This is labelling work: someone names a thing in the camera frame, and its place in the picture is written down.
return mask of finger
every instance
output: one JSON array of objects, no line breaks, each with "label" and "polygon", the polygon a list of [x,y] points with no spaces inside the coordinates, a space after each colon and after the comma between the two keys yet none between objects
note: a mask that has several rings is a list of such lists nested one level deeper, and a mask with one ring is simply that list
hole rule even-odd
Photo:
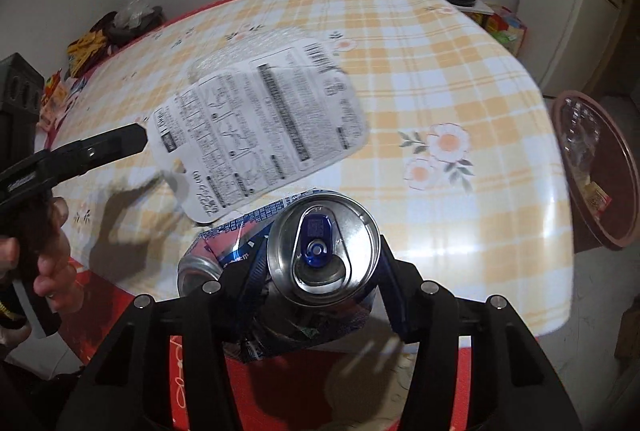
[{"label": "finger", "polygon": [[50,219],[56,231],[66,223],[69,217],[69,207],[66,205],[65,199],[58,196],[50,202]]},{"label": "finger", "polygon": [[25,324],[22,328],[17,330],[9,330],[0,327],[0,345],[12,350],[20,343],[27,340],[27,337],[31,335],[31,326],[29,323]]},{"label": "finger", "polygon": [[38,258],[38,269],[40,270],[40,273],[43,275],[51,275],[57,262],[59,260],[63,260],[63,262],[66,263],[70,254],[71,247],[69,246],[69,240],[67,239],[64,231],[60,231],[53,235],[46,242],[40,257]]},{"label": "finger", "polygon": [[82,308],[84,289],[78,283],[74,283],[66,292],[56,293],[49,298],[49,306],[60,314],[70,314]]},{"label": "finger", "polygon": [[15,237],[0,238],[0,275],[18,266],[20,246]]},{"label": "finger", "polygon": [[60,272],[54,276],[38,276],[33,281],[33,291],[41,297],[62,293],[68,290],[76,281],[76,267],[66,264]]}]

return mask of tablecloth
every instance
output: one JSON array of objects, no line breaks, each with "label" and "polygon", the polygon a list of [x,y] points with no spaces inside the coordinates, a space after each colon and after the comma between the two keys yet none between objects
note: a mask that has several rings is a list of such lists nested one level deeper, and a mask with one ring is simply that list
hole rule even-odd
[{"label": "tablecloth", "polygon": [[[540,91],[444,0],[215,4],[102,64],[56,146],[145,124],[189,84],[194,60],[252,30],[284,26],[332,43],[367,113],[369,142],[245,210],[312,187],[340,191],[372,212],[396,257],[423,277],[460,297],[505,295],[535,334],[561,325],[570,310],[571,219]],[[176,295],[175,266],[202,227],[180,212],[148,149],[55,193],[70,208],[74,258],[130,293]]]}]

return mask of flower print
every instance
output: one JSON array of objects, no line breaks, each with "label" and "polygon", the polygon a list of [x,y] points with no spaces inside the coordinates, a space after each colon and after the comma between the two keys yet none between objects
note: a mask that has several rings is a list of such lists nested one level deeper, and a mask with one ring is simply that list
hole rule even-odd
[{"label": "flower print", "polygon": [[409,187],[424,191],[434,185],[441,176],[441,169],[437,160],[433,158],[417,157],[411,160],[404,169],[404,179]]},{"label": "flower print", "polygon": [[458,162],[471,147],[469,134],[458,124],[436,124],[430,132],[426,144],[431,155],[441,162]]},{"label": "flower print", "polygon": [[334,52],[348,52],[356,47],[356,41],[353,39],[340,39],[332,43]]}]

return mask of pull tab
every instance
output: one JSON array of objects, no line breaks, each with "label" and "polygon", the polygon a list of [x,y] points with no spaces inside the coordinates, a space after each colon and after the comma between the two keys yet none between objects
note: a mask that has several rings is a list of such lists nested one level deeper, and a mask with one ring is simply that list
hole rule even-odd
[{"label": "pull tab", "polygon": [[308,214],[300,226],[300,251],[311,268],[322,268],[334,254],[334,232],[325,214]]}]

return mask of trash bin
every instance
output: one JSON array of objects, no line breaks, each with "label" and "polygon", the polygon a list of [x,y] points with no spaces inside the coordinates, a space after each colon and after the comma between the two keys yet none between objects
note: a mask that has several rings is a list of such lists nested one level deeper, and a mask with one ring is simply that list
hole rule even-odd
[{"label": "trash bin", "polygon": [[[567,98],[578,98],[600,123],[600,141],[591,167],[591,180],[610,197],[611,203],[596,219],[574,179],[562,141],[562,108]],[[571,196],[571,215],[574,226],[574,251],[596,247],[620,251],[631,244],[640,230],[640,178],[634,156],[613,119],[591,97],[578,91],[565,91],[554,101],[551,121],[560,146],[564,173]]]}]

